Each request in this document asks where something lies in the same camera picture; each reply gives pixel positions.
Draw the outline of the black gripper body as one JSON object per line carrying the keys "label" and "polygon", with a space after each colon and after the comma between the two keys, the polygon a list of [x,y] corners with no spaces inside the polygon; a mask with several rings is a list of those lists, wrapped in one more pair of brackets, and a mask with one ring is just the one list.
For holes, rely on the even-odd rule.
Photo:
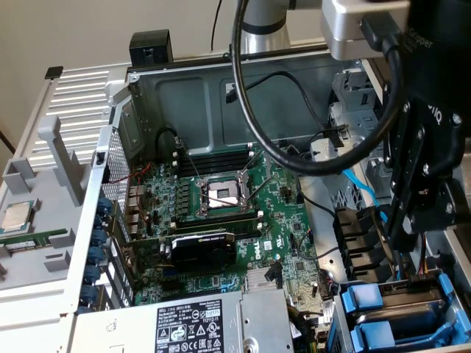
{"label": "black gripper body", "polygon": [[410,1],[405,26],[384,13],[382,33],[383,53],[400,51],[409,100],[401,191],[428,192],[461,164],[470,136],[470,2]]}

